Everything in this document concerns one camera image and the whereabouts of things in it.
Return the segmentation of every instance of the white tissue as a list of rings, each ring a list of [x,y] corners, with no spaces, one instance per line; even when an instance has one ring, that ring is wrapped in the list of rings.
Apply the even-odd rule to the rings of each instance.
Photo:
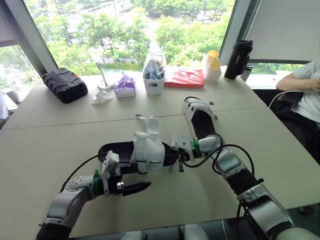
[[[107,91],[98,92],[92,99],[92,105],[101,105],[108,102],[112,96]]]

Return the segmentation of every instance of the person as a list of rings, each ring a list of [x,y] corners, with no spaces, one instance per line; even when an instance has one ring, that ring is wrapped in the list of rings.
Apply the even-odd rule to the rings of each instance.
[[[276,85],[281,91],[304,91],[291,109],[278,118],[320,164],[320,57],[287,75]]]

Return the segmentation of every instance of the red bag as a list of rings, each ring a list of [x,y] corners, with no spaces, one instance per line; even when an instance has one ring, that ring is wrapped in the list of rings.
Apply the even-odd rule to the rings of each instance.
[[[164,83],[165,87],[178,88],[203,88],[205,85],[204,74],[201,69],[179,68],[173,76]]]

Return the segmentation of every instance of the black case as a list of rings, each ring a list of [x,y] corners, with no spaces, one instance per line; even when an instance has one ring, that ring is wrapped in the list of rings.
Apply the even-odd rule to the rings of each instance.
[[[80,77],[64,67],[44,74],[42,80],[64,104],[71,103],[88,93],[87,85]]]

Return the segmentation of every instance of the black cable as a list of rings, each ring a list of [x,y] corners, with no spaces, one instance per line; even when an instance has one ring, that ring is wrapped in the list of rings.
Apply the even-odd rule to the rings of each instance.
[[[220,156],[221,152],[222,152],[222,149],[223,149],[223,144],[224,144],[224,141],[222,139],[222,137],[219,135],[218,136],[220,138],[220,146],[219,146],[219,152],[217,153],[217,155],[215,156],[215,158],[213,159],[213,162],[212,162],[212,169],[213,171],[218,174],[218,175],[221,175],[221,173],[216,169],[216,162],[218,160],[218,157]]]
[[[99,156],[103,156],[103,155],[106,155],[107,152],[103,152],[103,153],[100,153],[100,154],[97,154],[93,157],[90,157],[88,160],[84,161],[83,163],[80,164],[80,166],[78,166],[70,175],[69,177],[65,180],[65,182],[62,184],[62,187],[61,187],[61,190],[60,190],[60,193],[65,189],[67,183],[69,182],[69,180],[72,178],[72,176],[80,169],[82,168],[83,165],[85,165],[86,163],[90,162],[92,159],[95,159]]]
[[[250,156],[250,154],[241,146],[235,145],[235,144],[226,144],[222,146],[223,148],[225,147],[234,147],[234,148],[238,148],[240,150],[242,150],[245,155],[248,157],[249,161],[250,161],[250,165],[251,165],[251,173],[253,176],[255,176],[255,166],[254,166],[254,162],[252,161],[252,158]]]
[[[240,232],[239,232],[240,210],[241,210],[241,203],[239,202],[238,209],[236,211],[236,218],[235,218],[235,230],[236,230],[237,240],[240,240]]]
[[[218,133],[214,133],[213,135],[218,136],[218,138],[220,139],[220,146],[219,146],[217,149],[215,149],[215,150],[213,150],[212,152],[210,152],[209,155],[207,155],[201,162],[199,162],[199,163],[197,163],[197,164],[195,164],[195,165],[189,165],[188,163],[186,163],[186,162],[184,161],[184,159],[181,159],[183,165],[185,165],[185,166],[188,167],[188,168],[197,168],[197,167],[201,166],[202,164],[204,164],[216,151],[219,151],[219,152],[218,152],[218,154],[216,155],[216,157],[215,157],[214,159],[218,159],[218,157],[219,157],[219,155],[220,155],[220,153],[221,153],[221,151],[222,151],[223,139],[222,139],[221,135],[218,134]]]

